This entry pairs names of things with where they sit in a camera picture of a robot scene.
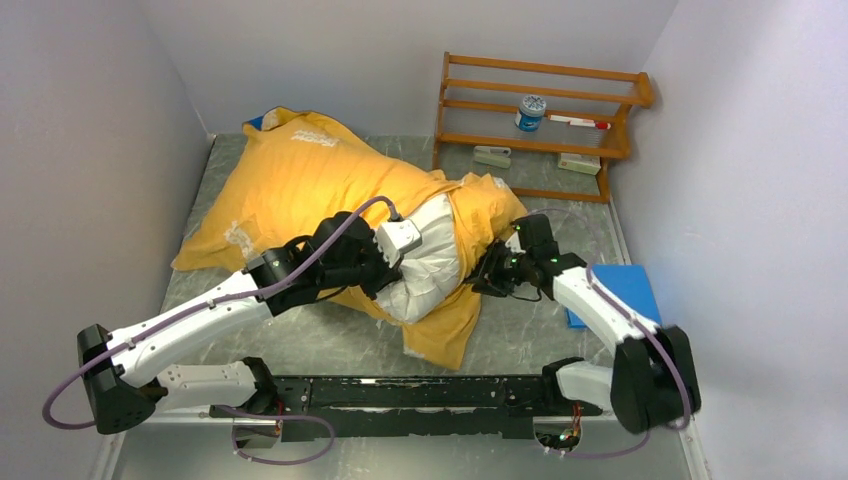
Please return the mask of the white pillow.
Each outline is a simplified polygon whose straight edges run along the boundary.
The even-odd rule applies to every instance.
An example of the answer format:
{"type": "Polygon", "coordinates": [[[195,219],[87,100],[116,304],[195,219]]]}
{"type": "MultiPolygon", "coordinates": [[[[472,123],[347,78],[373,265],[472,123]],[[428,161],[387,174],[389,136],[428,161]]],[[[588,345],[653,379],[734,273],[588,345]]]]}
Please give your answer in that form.
{"type": "Polygon", "coordinates": [[[404,255],[402,278],[379,291],[376,303],[392,319],[413,324],[456,289],[461,262],[447,195],[427,200],[408,219],[421,233],[422,244],[404,255]]]}

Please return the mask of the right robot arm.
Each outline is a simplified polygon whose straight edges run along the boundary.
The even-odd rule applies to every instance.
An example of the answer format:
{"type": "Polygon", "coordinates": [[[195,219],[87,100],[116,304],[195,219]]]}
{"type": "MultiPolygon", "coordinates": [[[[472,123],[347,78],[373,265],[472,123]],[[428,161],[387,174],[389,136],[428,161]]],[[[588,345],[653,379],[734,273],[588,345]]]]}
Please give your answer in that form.
{"type": "Polygon", "coordinates": [[[576,314],[612,354],[610,367],[576,357],[543,370],[539,391],[550,413],[576,403],[612,413],[628,432],[682,430],[701,407],[687,334],[662,326],[628,305],[575,253],[563,253],[541,213],[511,223],[506,240],[490,244],[465,281],[474,292],[509,297],[522,285],[576,314]]]}

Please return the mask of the blue and orange pillowcase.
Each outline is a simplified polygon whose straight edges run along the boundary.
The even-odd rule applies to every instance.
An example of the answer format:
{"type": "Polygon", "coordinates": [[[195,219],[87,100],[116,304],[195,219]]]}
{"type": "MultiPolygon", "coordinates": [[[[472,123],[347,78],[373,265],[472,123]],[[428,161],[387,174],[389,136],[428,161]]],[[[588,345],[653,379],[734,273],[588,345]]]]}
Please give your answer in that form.
{"type": "Polygon", "coordinates": [[[496,240],[506,238],[513,220],[526,210],[506,183],[473,173],[449,180],[441,171],[424,171],[371,148],[340,122],[319,113],[285,108],[267,112],[243,127],[246,146],[199,228],[183,243],[174,269],[241,269],[259,253],[315,231],[340,211],[363,209],[364,220],[378,226],[386,197],[405,218],[427,200],[445,194],[453,210],[461,262],[459,285],[420,321],[389,317],[360,289],[336,297],[338,304],[400,328],[405,352],[456,370],[481,310],[481,297],[466,283],[496,240]]]}

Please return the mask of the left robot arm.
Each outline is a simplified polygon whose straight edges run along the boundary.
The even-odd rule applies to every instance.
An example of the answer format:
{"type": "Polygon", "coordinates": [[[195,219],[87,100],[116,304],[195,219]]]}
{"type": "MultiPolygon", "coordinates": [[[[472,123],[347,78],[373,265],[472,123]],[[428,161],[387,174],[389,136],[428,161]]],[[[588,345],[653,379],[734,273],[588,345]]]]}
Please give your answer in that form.
{"type": "Polygon", "coordinates": [[[371,228],[351,212],[322,220],[311,235],[268,249],[206,293],[155,318],[77,336],[83,384],[101,434],[134,428],[154,413],[209,406],[254,416],[280,411],[273,375],[257,357],[186,366],[190,350],[294,307],[348,288],[370,299],[401,278],[403,256],[422,243],[414,223],[391,219],[371,228]]]}

